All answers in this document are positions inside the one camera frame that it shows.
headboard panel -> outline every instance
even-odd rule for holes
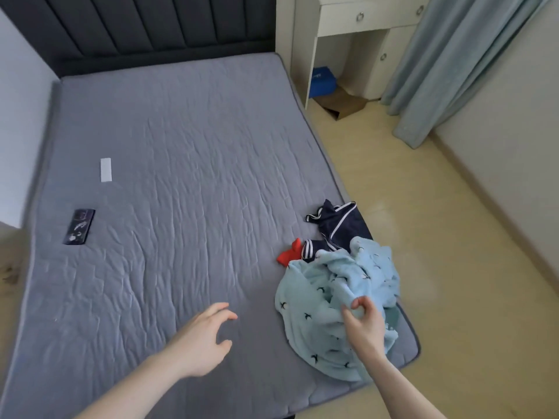
[[[0,7],[60,77],[275,48],[276,0],[0,0]]]

brown paper bag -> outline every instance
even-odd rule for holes
[[[314,100],[336,120],[344,119],[352,113],[363,110],[368,101],[366,98],[349,95],[346,90],[339,86],[333,93],[319,95]]]

light blue blanket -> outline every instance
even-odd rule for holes
[[[400,277],[390,247],[355,237],[350,250],[319,250],[311,263],[291,261],[276,292],[276,309],[289,344],[311,366],[345,381],[371,380],[346,340],[341,307],[369,296],[384,317],[383,307],[396,305]],[[363,309],[353,314],[361,317]],[[396,338],[398,333],[387,327],[386,352]]]

white card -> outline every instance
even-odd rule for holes
[[[101,159],[101,182],[112,181],[111,158]]]

person's left hand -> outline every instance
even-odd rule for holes
[[[237,315],[225,308],[229,303],[215,303],[194,316],[159,353],[178,378],[201,377],[210,373],[225,358],[233,342],[216,343],[221,324]]]

